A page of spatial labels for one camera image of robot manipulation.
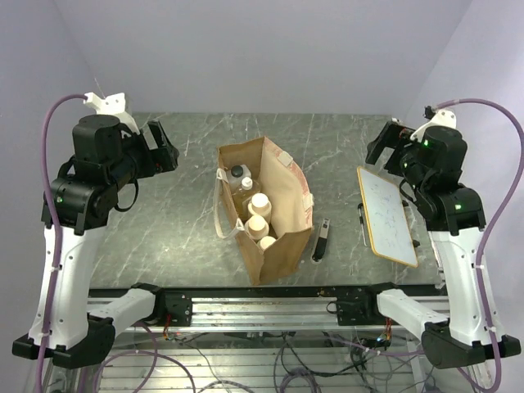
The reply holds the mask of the pale green bottle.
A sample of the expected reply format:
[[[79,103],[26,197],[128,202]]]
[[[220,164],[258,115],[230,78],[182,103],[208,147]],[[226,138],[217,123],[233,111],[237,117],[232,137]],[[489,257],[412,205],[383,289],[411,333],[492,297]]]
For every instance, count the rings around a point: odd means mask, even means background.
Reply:
[[[271,247],[276,242],[276,238],[272,236],[265,236],[262,237],[257,245],[262,251],[266,251],[269,247]]]

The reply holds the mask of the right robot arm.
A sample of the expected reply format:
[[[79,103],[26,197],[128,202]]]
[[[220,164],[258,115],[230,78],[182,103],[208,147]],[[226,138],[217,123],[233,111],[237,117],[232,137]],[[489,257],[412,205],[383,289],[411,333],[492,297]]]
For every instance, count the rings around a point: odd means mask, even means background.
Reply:
[[[520,341],[504,334],[491,305],[481,240],[488,233],[480,196],[459,182],[467,144],[454,127],[434,119],[419,130],[386,123],[368,144],[366,161],[377,162],[385,148],[392,154],[389,174],[409,184],[413,203],[425,220],[436,259],[443,269],[449,316],[407,296],[392,282],[369,286],[360,309],[369,323],[391,318],[417,336],[438,369],[461,368],[521,354]]]

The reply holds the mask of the cream bottle beige cap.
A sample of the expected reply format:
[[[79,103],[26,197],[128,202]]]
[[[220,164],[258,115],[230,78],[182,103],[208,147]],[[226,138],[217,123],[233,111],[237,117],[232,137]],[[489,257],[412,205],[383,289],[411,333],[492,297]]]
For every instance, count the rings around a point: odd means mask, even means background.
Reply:
[[[249,217],[260,215],[268,224],[271,222],[272,204],[264,193],[256,193],[248,202],[247,208]]]

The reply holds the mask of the brown canvas tote bag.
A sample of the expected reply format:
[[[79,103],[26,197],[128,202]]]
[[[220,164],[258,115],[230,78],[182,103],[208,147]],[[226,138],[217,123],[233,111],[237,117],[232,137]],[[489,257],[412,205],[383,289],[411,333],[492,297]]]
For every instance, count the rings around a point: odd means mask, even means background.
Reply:
[[[272,204],[269,232],[276,236],[276,242],[266,250],[249,237],[245,220],[234,205],[227,171],[235,165],[247,166]],[[237,242],[253,285],[269,284],[297,271],[313,229],[313,206],[314,197],[302,169],[269,138],[218,148],[215,231],[221,239]]]

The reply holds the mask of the white jug black cap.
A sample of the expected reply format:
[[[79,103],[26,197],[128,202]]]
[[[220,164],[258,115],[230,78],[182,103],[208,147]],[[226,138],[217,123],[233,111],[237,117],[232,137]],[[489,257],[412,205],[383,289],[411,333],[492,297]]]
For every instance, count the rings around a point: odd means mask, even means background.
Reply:
[[[226,171],[226,176],[231,192],[234,192],[241,186],[245,177],[252,178],[251,171],[244,164],[232,166]]]

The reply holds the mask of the amber bottle white cap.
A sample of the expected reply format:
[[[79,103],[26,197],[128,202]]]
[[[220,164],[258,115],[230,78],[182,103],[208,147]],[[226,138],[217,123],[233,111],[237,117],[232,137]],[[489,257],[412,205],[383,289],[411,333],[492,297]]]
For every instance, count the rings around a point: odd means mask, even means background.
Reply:
[[[247,176],[242,179],[240,185],[232,193],[233,202],[238,216],[243,216],[247,212],[247,205],[251,198],[261,192],[261,185],[257,180]]]

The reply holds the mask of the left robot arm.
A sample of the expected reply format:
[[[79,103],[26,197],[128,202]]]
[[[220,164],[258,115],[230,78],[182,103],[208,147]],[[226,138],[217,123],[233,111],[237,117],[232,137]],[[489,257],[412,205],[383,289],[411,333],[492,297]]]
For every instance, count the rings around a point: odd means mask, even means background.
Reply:
[[[150,121],[147,126],[154,149],[142,131],[133,132],[113,115],[88,115],[73,127],[74,154],[44,196],[47,254],[38,311],[29,332],[14,340],[14,356],[49,358],[66,369],[99,364],[127,328],[165,319],[164,290],[146,283],[136,283],[120,298],[88,310],[94,259],[110,212],[126,211],[119,205],[119,191],[178,166],[179,152],[161,123]]]

